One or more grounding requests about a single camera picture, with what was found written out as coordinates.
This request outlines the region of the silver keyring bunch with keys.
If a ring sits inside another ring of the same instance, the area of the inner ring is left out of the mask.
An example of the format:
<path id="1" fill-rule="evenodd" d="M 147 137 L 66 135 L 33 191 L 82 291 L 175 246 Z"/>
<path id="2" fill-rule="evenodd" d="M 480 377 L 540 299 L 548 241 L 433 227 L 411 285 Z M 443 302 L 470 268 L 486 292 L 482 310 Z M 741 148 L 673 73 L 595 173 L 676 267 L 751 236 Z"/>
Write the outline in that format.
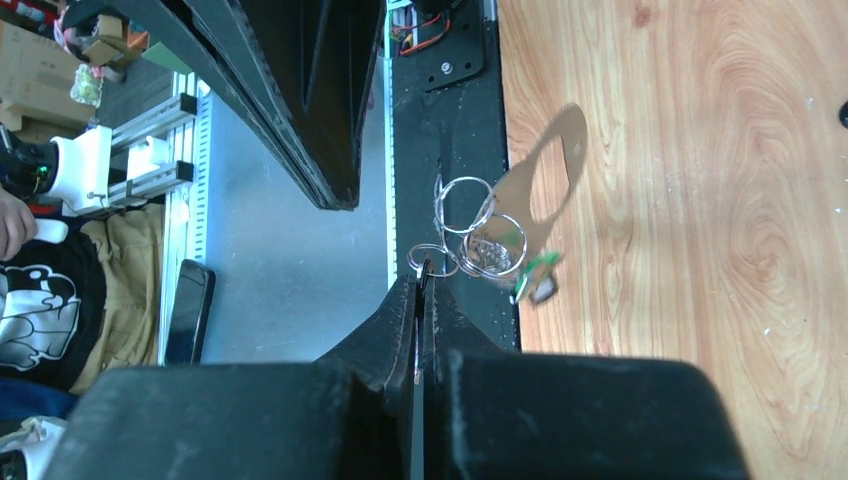
<path id="1" fill-rule="evenodd" d="M 562 149 L 568 187 L 553 214 L 543 220 L 531 211 L 534 175 L 542 153 L 552 142 Z M 496 184 L 475 176 L 457 177 L 446 184 L 434 186 L 434 219 L 437 233 L 455 235 L 460 239 L 452 249 L 446 241 L 421 243 L 407 253 L 408 265 L 418 275 L 426 273 L 422 262 L 414 259 L 419 250 L 434 250 L 453 262 L 453 267 L 434 278 L 448 278 L 458 271 L 481 278 L 510 293 L 510 302 L 525 299 L 538 305 L 558 292 L 554 270 L 562 260 L 556 250 L 545 245 L 558 218 L 569 205 L 576 186 L 582 179 L 588 143 L 588 124 L 582 108 L 569 103 L 547 125 L 543 134 L 524 161 L 510 168 Z M 443 206 L 446 197 L 457 185 L 474 182 L 485 187 L 483 200 L 474 221 L 465 227 L 445 223 Z"/>

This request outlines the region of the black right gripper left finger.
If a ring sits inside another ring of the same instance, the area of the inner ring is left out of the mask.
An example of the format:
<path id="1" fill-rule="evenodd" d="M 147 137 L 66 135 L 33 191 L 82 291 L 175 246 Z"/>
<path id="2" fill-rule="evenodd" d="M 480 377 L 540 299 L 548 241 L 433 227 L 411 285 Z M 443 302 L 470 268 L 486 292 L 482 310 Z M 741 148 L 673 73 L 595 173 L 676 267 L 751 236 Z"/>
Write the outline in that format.
<path id="1" fill-rule="evenodd" d="M 114 369 L 73 410 L 49 479 L 405 479 L 416 281 L 316 361 Z"/>

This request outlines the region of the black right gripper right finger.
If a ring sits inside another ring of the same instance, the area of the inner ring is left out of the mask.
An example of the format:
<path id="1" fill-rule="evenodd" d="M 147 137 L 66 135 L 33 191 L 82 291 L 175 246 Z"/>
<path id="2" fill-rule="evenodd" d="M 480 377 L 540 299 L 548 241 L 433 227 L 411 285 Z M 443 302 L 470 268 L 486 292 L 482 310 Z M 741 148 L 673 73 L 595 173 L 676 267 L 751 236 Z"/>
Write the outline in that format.
<path id="1" fill-rule="evenodd" d="M 511 352 L 422 284 L 428 479 L 747 479 L 722 400 L 692 364 Z"/>

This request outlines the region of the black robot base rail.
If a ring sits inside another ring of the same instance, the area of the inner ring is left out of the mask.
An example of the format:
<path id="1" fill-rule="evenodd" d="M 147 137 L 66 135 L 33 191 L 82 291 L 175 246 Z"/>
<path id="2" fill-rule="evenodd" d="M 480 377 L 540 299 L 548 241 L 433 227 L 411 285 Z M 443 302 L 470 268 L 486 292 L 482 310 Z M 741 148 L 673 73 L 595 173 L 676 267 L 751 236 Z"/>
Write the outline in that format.
<path id="1" fill-rule="evenodd" d="M 420 20 L 432 46 L 391 59 L 386 68 L 391 115 L 388 164 L 395 260 L 389 277 L 408 274 L 408 251 L 440 236 L 433 223 L 437 183 L 458 178 L 444 200 L 446 222 L 467 226 L 507 171 L 499 32 L 491 1 L 456 1 L 448 18 Z"/>

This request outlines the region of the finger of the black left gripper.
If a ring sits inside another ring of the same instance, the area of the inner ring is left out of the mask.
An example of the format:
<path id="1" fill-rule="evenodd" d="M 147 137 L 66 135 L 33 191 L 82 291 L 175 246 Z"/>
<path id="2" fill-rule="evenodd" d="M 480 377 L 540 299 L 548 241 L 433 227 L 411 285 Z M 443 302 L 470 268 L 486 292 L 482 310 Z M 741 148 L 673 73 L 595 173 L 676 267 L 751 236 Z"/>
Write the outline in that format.
<path id="1" fill-rule="evenodd" d="M 381 1 L 72 1 L 65 28 L 136 22 L 253 130 L 321 209 L 360 200 L 362 133 Z"/>

